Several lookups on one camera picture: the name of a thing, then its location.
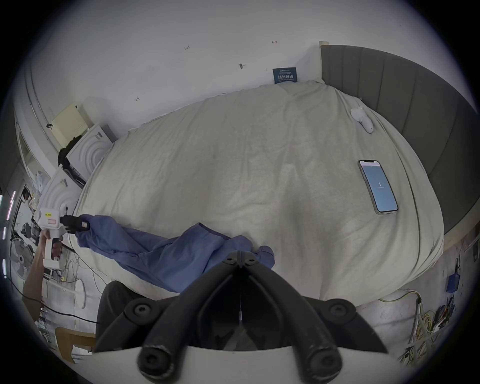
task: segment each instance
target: hand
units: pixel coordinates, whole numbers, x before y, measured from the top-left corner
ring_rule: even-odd
[[[38,247],[35,252],[35,254],[40,255],[42,259],[45,258],[45,244],[47,243],[47,239],[50,239],[50,231],[48,229],[44,229],[40,232],[40,240],[38,241]],[[52,255],[49,256],[52,259],[60,257],[62,240],[63,237],[60,236],[60,241],[52,245]]]

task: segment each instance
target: white wall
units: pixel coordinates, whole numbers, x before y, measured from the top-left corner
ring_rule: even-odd
[[[35,118],[30,105],[30,100],[27,95],[23,72],[17,76],[15,82],[13,83],[12,98],[13,107],[15,110],[15,124],[22,132],[28,149],[45,170],[45,172],[47,172],[48,175],[53,176],[57,168],[58,151],[57,148],[52,145],[52,142],[48,140],[48,137],[46,137],[46,133],[43,131],[42,126]],[[45,120],[41,120],[43,116],[40,116],[38,104],[35,105],[32,103],[32,105],[36,108],[37,118],[40,123],[46,125],[47,123]]]
[[[320,40],[410,59],[474,105],[436,33],[385,0],[84,1],[38,43],[33,77],[49,120],[74,102],[120,137],[194,101],[273,83],[272,68],[314,79]]]

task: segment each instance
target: blue cloth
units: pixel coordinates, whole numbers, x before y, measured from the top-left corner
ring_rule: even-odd
[[[115,260],[140,279],[171,292],[182,292],[202,273],[222,262],[232,251],[252,251],[244,236],[230,238],[198,223],[179,237],[166,239],[120,226],[110,216],[81,215],[90,223],[77,232],[78,245]],[[275,264],[273,251],[262,246],[255,252],[268,268]]]

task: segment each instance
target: smartphone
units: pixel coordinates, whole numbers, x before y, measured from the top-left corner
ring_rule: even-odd
[[[375,212],[381,215],[398,211],[395,196],[380,163],[375,160],[359,160],[359,167]]]

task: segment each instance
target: upholstered headboard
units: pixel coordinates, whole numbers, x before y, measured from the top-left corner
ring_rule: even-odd
[[[445,80],[402,57],[341,45],[321,46],[321,56],[325,83],[360,97],[410,143],[450,231],[480,197],[478,114]]]

